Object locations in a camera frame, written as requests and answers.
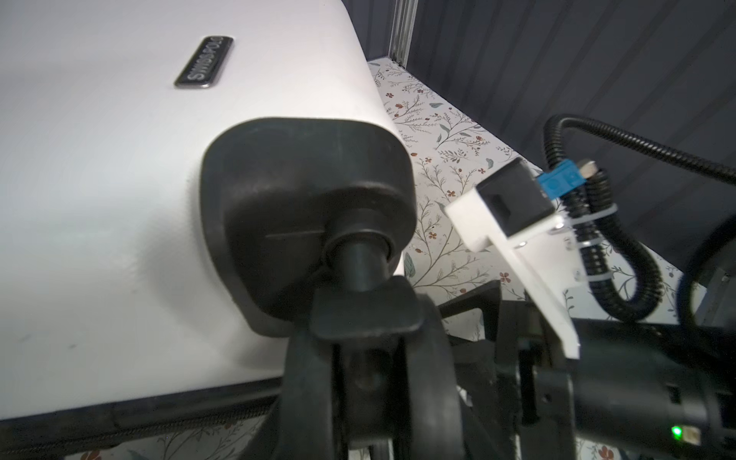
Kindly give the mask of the black carry-on suitcase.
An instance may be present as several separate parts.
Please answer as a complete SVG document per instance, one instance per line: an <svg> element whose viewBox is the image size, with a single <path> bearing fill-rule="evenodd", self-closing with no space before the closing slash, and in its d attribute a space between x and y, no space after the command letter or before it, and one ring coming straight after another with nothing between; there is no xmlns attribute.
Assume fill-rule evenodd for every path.
<svg viewBox="0 0 736 460"><path fill-rule="evenodd" d="M3 2L2 457L463 458L416 218L343 3Z"/></svg>

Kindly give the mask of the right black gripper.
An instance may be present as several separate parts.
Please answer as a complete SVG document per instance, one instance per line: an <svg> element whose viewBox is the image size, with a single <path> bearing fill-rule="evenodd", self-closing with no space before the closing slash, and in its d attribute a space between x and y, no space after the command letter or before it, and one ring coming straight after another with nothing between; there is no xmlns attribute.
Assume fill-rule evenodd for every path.
<svg viewBox="0 0 736 460"><path fill-rule="evenodd" d="M485 337L451 337L468 459L574 459L574 404L560 341L531 297L505 300L492 281L440 306L479 311Z"/></svg>

